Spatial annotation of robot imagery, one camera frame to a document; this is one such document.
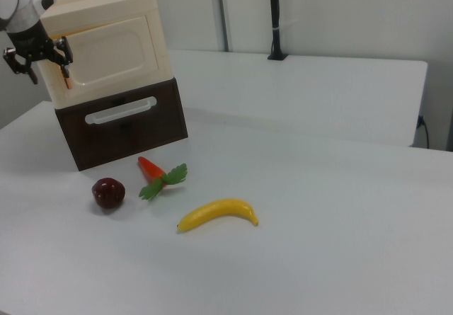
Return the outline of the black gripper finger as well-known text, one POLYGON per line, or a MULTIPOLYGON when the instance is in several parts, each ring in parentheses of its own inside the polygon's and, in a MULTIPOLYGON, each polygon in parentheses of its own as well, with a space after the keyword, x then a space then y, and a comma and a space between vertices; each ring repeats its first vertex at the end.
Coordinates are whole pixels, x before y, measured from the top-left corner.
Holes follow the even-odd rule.
POLYGON ((69 79, 69 65, 74 61, 69 41, 65 36, 62 36, 60 39, 54 41, 54 47, 56 63, 59 65, 63 77, 69 79))
POLYGON ((17 52, 15 48, 10 48, 7 47, 4 50, 3 53, 3 58, 6 61, 6 63, 10 66, 11 70, 15 74, 27 74, 30 80, 34 84, 38 84, 38 78, 35 74, 35 72, 32 69, 32 63, 33 63, 33 56, 32 55, 27 55, 25 57, 25 62, 22 64, 20 63, 17 59, 17 52))

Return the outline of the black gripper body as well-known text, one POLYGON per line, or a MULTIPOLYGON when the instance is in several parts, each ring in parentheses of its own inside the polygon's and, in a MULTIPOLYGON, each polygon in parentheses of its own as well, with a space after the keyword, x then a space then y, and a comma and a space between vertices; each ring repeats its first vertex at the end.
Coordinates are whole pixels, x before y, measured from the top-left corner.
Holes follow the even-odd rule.
POLYGON ((6 34, 13 43, 16 54, 24 59, 31 57, 32 61, 36 62, 50 59, 52 56, 54 44, 41 21, 27 30, 6 34))

